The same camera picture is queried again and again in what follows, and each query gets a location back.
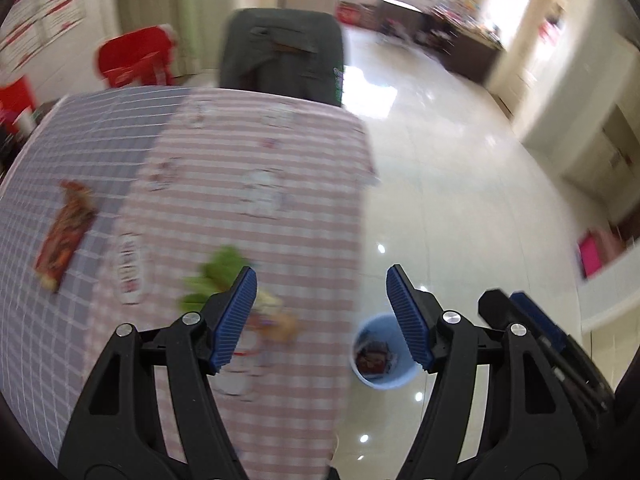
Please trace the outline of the round table dark cloth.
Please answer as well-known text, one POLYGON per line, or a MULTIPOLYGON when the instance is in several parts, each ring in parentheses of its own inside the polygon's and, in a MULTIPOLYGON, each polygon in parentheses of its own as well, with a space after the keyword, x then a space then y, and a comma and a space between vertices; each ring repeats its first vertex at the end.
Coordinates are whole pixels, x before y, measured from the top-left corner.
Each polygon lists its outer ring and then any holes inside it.
POLYGON ((381 26, 387 21, 401 25, 409 36, 413 36, 421 24, 423 11, 413 4, 400 0, 376 0, 375 19, 381 26))

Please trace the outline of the dark wooden desk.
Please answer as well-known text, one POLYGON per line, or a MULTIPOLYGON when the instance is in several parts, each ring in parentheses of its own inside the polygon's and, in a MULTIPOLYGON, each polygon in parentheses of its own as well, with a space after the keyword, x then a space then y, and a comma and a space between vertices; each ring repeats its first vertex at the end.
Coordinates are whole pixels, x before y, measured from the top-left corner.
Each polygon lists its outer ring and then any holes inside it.
POLYGON ((502 54, 500 42, 455 27, 451 44, 442 58, 442 66, 449 73, 484 86, 502 54))

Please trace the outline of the checkered pink grey tablecloth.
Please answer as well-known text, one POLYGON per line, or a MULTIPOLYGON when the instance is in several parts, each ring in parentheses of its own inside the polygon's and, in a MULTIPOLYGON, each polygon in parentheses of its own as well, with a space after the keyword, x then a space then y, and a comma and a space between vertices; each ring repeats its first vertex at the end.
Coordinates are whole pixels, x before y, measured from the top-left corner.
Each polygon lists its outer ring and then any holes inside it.
POLYGON ((254 479, 329 469, 349 381, 362 198, 375 170, 342 108, 209 87, 131 87, 62 99, 1 185, 1 392, 48 460, 114 328, 179 313, 184 279, 232 245, 302 331, 250 340, 216 393, 254 479), (34 270, 63 180, 98 215, 57 292, 34 270))

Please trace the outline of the red printed flyer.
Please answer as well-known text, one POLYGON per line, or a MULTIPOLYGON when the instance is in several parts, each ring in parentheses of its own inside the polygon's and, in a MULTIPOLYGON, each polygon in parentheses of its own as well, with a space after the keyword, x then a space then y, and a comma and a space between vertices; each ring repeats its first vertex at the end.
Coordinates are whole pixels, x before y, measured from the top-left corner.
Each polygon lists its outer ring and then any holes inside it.
POLYGON ((40 285, 50 292, 60 288, 76 250, 98 215, 87 185, 63 180, 60 187, 64 204, 47 232, 34 266, 40 285))

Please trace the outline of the red covered chair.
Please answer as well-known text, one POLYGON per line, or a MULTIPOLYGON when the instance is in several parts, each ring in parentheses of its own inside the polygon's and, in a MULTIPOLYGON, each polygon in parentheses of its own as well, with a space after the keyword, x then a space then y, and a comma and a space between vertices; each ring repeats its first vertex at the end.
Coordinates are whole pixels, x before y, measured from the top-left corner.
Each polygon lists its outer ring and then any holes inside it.
POLYGON ((168 25, 126 32, 96 51, 96 70, 110 88, 172 86, 171 64, 177 38, 168 25))

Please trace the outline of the blue plastic trash bucket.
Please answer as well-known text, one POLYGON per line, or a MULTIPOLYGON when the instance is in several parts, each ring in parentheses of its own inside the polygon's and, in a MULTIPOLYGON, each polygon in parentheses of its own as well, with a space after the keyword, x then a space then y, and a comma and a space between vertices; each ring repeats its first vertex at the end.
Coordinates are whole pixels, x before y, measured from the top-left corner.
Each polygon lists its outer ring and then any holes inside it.
POLYGON ((405 387, 419 371, 393 313, 362 323, 352 342, 349 364, 363 385, 380 391, 405 387))

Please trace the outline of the chair with grey jacket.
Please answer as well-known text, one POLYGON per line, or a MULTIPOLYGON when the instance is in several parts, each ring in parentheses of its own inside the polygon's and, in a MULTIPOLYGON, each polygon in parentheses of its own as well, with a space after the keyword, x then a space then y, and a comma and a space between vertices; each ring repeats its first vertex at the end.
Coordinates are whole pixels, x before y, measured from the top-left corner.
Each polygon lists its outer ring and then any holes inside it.
POLYGON ((225 89, 340 107, 344 68, 343 34, 334 16, 247 8, 228 21, 218 81, 225 89))

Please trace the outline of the pink stool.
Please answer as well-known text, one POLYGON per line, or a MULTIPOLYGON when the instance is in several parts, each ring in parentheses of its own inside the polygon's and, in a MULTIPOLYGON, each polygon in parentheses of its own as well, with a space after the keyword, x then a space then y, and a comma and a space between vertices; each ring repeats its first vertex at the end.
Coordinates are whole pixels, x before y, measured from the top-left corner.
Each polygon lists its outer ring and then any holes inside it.
POLYGON ((578 252, 584 277, 591 278, 597 274, 617 259, 625 249, 623 241, 613 232, 601 228, 588 230, 578 240, 578 252))

